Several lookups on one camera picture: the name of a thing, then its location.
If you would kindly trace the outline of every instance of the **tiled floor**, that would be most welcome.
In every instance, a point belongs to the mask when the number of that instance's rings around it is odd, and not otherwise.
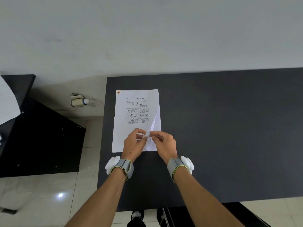
[[[87,129],[79,172],[0,178],[0,206],[18,209],[15,215],[0,213],[0,227],[64,226],[96,191],[102,120],[78,123]],[[303,227],[303,197],[242,204],[272,227]],[[131,211],[117,212],[112,227],[126,227],[130,217]],[[145,210],[144,222],[159,227],[156,210]]]

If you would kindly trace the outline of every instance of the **dark tabletop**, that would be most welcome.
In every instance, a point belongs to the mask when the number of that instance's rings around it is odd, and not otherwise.
[[[162,131],[220,202],[303,195],[303,68],[107,79],[98,187],[112,156],[116,90],[159,89]],[[143,152],[118,211],[184,206],[157,152]]]
[[[16,96],[19,107],[21,107],[25,97],[28,95],[32,88],[35,75],[3,75],[1,76],[7,85],[11,88],[12,92]],[[2,137],[0,145],[0,156],[4,150],[5,143],[14,125],[15,118],[0,125],[0,134]]]

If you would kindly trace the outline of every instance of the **forearm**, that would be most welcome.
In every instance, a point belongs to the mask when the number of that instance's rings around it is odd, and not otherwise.
[[[103,185],[83,204],[66,227],[110,227],[125,179],[123,169],[114,168]]]
[[[204,189],[185,167],[179,167],[174,180],[196,227],[243,227],[213,195]]]

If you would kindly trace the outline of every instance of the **hand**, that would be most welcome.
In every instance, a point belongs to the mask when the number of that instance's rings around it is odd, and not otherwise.
[[[146,144],[147,136],[143,138],[143,135],[139,135],[138,133],[145,135],[146,131],[136,128],[127,136],[127,138],[124,140],[121,159],[128,159],[134,163],[136,158],[142,153],[143,147]]]
[[[172,135],[163,131],[151,131],[150,137],[156,144],[158,154],[166,165],[169,163],[170,158],[178,158],[176,140]]]

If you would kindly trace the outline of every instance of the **black pants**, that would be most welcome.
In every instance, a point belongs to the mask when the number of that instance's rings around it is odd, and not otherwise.
[[[146,227],[146,225],[140,217],[135,217],[127,224],[127,227]]]

